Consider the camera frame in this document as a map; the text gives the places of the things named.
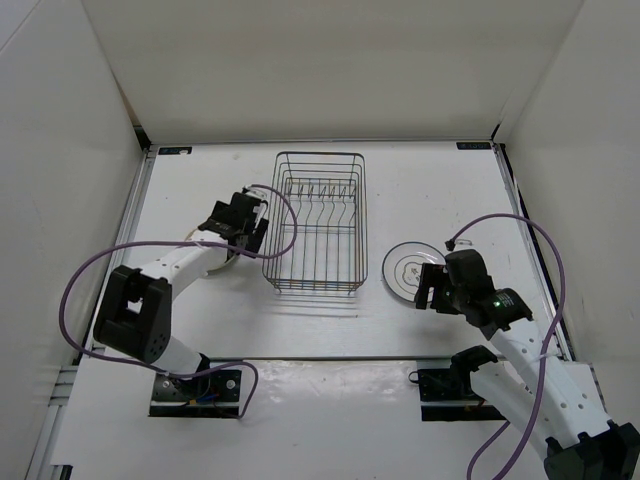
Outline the white plate with blue rim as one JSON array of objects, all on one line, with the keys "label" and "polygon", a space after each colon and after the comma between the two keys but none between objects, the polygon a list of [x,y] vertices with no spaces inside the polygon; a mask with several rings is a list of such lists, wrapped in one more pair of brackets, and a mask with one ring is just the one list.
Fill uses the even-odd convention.
[{"label": "white plate with blue rim", "polygon": [[382,262],[382,276],[387,288],[402,301],[411,303],[420,284],[423,264],[444,264],[444,255],[435,247],[418,241],[402,242],[392,247]]}]

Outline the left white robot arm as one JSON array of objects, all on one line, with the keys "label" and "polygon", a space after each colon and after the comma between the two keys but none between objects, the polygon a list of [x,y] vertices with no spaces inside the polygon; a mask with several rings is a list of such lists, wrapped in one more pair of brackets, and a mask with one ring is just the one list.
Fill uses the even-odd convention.
[{"label": "left white robot arm", "polygon": [[268,227],[265,196],[253,189],[218,201],[211,215],[176,247],[145,265],[111,272],[93,329],[94,340],[132,359],[177,374],[188,400],[206,395],[205,355],[172,335],[173,302],[187,287],[228,264],[236,250],[258,252]]}]

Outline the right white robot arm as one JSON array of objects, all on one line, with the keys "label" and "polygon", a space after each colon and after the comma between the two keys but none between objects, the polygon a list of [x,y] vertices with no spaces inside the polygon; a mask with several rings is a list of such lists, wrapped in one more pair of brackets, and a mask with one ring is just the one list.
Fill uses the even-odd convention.
[{"label": "right white robot arm", "polygon": [[511,288],[497,289],[485,267],[469,273],[424,263],[417,308],[462,315],[491,343],[451,359],[449,387],[488,401],[540,455],[550,479],[630,479],[639,432],[616,423],[549,353],[533,314]]}]

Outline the beige plate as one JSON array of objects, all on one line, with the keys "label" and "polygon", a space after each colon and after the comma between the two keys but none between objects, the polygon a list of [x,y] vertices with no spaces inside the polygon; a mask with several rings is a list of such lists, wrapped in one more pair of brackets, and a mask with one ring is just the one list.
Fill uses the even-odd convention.
[{"label": "beige plate", "polygon": [[194,229],[185,240],[194,243],[190,247],[188,265],[203,276],[224,269],[236,256],[227,249],[228,241],[212,231]]}]

